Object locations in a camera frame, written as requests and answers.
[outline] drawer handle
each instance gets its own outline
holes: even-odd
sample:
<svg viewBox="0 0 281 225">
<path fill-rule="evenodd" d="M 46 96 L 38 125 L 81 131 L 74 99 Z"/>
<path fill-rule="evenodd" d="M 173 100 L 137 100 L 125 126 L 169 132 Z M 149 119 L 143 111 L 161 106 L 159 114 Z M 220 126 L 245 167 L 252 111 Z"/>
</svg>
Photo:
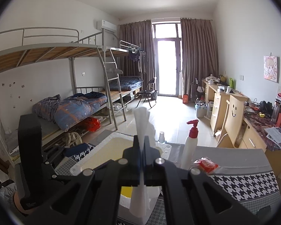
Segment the drawer handle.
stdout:
<svg viewBox="0 0 281 225">
<path fill-rule="evenodd" d="M 252 144 L 252 146 L 254 147 L 254 148 L 256 148 L 256 146 L 253 144 L 253 142 L 252 142 L 252 140 L 249 138 L 249 141 L 251 142 L 251 144 Z"/>
</svg>

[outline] black folding chair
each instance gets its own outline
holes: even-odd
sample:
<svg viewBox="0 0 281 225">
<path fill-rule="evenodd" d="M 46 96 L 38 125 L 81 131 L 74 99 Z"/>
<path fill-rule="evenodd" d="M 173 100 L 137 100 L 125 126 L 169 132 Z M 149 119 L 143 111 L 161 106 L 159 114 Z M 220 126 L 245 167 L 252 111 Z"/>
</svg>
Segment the black folding chair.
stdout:
<svg viewBox="0 0 281 225">
<path fill-rule="evenodd" d="M 154 77 L 153 79 L 151 79 L 150 81 L 149 81 L 149 83 L 147 84 L 147 87 L 145 88 L 145 90 L 142 90 L 142 91 L 139 91 L 138 92 L 138 95 L 140 96 L 141 95 L 141 98 L 140 98 L 140 100 L 139 100 L 139 102 L 138 102 L 138 105 L 139 105 L 139 103 L 141 102 L 141 99 L 143 98 L 143 96 L 145 96 L 145 100 L 144 100 L 144 102 L 143 103 L 145 103 L 145 101 L 146 101 L 146 97 L 147 97 L 147 99 L 148 99 L 148 102 L 149 102 L 149 105 L 150 105 L 150 107 L 152 108 L 152 106 L 151 106 L 151 104 L 150 104 L 150 101 L 149 101 L 149 96 L 150 95 L 152 95 L 153 94 L 153 96 L 154 96 L 154 100 L 155 100 L 155 105 L 156 105 L 156 98 L 155 98 L 155 94 L 154 94 L 154 92 L 155 92 L 155 90 L 154 90 L 154 86 L 155 86 L 155 83 L 156 83 L 156 77 Z"/>
</svg>

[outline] metal screw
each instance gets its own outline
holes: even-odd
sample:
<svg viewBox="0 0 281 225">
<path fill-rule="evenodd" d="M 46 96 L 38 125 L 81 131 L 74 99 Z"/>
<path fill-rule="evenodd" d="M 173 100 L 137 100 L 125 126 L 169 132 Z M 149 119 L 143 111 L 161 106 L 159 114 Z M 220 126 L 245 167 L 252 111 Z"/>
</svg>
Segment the metal screw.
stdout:
<svg viewBox="0 0 281 225">
<path fill-rule="evenodd" d="M 93 171 L 92 169 L 87 168 L 87 169 L 83 170 L 82 174 L 83 174 L 84 176 L 91 176 L 91 175 L 93 174 L 93 172 L 94 172 L 94 171 Z"/>
<path fill-rule="evenodd" d="M 118 160 L 118 163 L 121 165 L 126 165 L 128 163 L 128 160 L 126 158 L 121 158 L 120 160 Z"/>
<path fill-rule="evenodd" d="M 163 158 L 159 157 L 159 158 L 156 158 L 156 159 L 155 159 L 155 162 L 156 162 L 157 164 L 161 165 L 161 164 L 164 164 L 164 163 L 165 163 L 165 160 L 164 160 Z"/>
<path fill-rule="evenodd" d="M 200 169 L 196 167 L 191 168 L 190 171 L 193 175 L 199 175 L 201 173 Z"/>
</svg>

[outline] curtain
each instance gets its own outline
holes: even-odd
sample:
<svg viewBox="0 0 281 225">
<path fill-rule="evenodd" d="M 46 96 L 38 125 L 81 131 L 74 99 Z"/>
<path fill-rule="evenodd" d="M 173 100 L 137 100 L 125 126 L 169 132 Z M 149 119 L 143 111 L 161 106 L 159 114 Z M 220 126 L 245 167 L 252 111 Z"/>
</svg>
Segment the curtain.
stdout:
<svg viewBox="0 0 281 225">
<path fill-rule="evenodd" d="M 145 51 L 144 69 L 138 71 L 138 63 L 128 57 L 120 59 L 120 69 L 124 76 L 141 76 L 145 88 L 148 82 L 155 76 L 154 43 L 151 20 L 145 20 L 126 25 L 120 25 L 120 39 L 135 45 L 141 45 Z"/>
<path fill-rule="evenodd" d="M 191 94 L 195 78 L 218 76 L 218 54 L 210 20 L 181 19 L 183 94 Z"/>
</svg>

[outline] bed ladder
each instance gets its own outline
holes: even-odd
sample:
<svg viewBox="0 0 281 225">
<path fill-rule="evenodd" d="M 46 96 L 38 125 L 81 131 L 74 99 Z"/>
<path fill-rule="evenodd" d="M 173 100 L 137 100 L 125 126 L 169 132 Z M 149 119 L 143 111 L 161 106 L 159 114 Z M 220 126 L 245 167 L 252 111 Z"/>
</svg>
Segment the bed ladder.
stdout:
<svg viewBox="0 0 281 225">
<path fill-rule="evenodd" d="M 124 101 L 123 101 L 123 97 L 122 97 L 122 91 L 121 91 L 119 74 L 116 73 L 117 76 L 114 77 L 114 78 L 111 78 L 111 79 L 109 79 L 107 77 L 107 71 L 106 71 L 105 64 L 115 64 L 116 69 L 118 69 L 116 60 L 115 60 L 115 58 L 114 58 L 114 56 L 112 54 L 112 50 L 109 49 L 109 51 L 110 51 L 110 56 L 111 56 L 113 61 L 112 62 L 105 62 L 106 61 L 105 53 L 104 53 L 104 59 L 103 59 L 99 49 L 97 48 L 97 53 L 98 53 L 100 62 L 101 62 L 102 67 L 103 67 L 103 74 L 104 74 L 104 81 L 105 81 L 106 91 L 107 91 L 107 99 L 108 99 L 108 104 L 109 104 L 109 111 L 111 111 L 112 119 L 114 120 L 114 126 L 115 126 L 116 130 L 118 130 L 115 114 L 119 113 L 122 110 L 123 111 L 123 116 L 124 116 L 124 121 L 126 121 L 126 114 L 125 114 Z M 112 106 L 112 99 L 111 99 L 110 87 L 109 87 L 109 82 L 112 81 L 112 80 L 117 80 L 118 90 L 119 90 L 119 95 L 120 95 L 120 100 L 121 100 L 121 108 L 118 111 L 116 111 L 116 113 L 114 112 L 114 108 Z"/>
</svg>

